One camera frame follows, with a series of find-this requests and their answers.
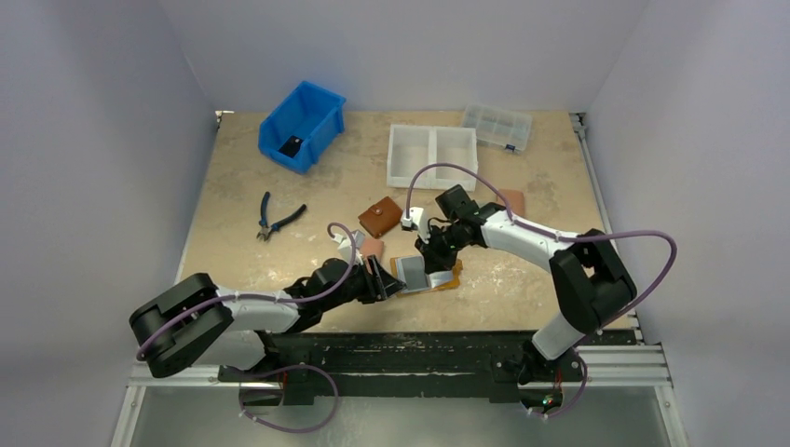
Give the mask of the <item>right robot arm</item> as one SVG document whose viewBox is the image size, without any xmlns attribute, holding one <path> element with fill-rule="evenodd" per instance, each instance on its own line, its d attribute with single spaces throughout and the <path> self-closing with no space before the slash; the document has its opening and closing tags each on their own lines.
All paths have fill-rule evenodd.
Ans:
<svg viewBox="0 0 790 447">
<path fill-rule="evenodd" d="M 555 372 L 560 357 L 584 337 L 603 328 L 636 297 L 633 280 L 604 234 L 553 230 L 514 215 L 501 203 L 478 204 L 456 185 L 436 203 L 443 217 L 431 223 L 424 210 L 411 207 L 402 215 L 404 230 L 415 230 L 415 246 L 426 274 L 450 270 L 458 253 L 477 246 L 504 251 L 536 265 L 552 277 L 559 312 L 532 337 L 523 354 L 525 371 L 544 379 Z"/>
</svg>

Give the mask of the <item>orange card holder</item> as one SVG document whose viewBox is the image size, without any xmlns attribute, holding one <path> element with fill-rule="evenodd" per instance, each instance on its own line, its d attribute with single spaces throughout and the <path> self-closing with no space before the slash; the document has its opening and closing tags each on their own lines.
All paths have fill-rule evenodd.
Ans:
<svg viewBox="0 0 790 447">
<path fill-rule="evenodd" d="M 405 296 L 458 288 L 463 264 L 457 260 L 449 271 L 426 274 L 424 258 L 420 255 L 411 255 L 391 258 L 390 267 L 394 276 L 406 284 L 406 287 L 399 292 L 400 296 Z"/>
</svg>

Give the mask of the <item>dark credit card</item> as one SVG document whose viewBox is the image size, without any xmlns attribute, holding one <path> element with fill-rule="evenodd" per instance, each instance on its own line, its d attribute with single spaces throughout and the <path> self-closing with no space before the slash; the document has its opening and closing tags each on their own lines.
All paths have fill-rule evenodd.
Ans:
<svg viewBox="0 0 790 447">
<path fill-rule="evenodd" d="M 424 259 L 420 255 L 404 256 L 396 260 L 397 275 L 405 284 L 402 293 L 415 293 L 429 289 Z"/>
</svg>

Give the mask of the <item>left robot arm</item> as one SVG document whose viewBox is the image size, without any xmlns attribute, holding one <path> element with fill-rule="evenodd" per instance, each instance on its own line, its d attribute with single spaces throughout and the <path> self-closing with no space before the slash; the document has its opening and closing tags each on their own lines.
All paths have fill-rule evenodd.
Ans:
<svg viewBox="0 0 790 447">
<path fill-rule="evenodd" d="M 331 258 L 279 291 L 232 291 L 196 273 L 133 311 L 129 325 L 138 360 L 164 378 L 216 352 L 223 339 L 303 332 L 340 305 L 376 304 L 405 287 L 374 256 L 355 264 Z"/>
</svg>

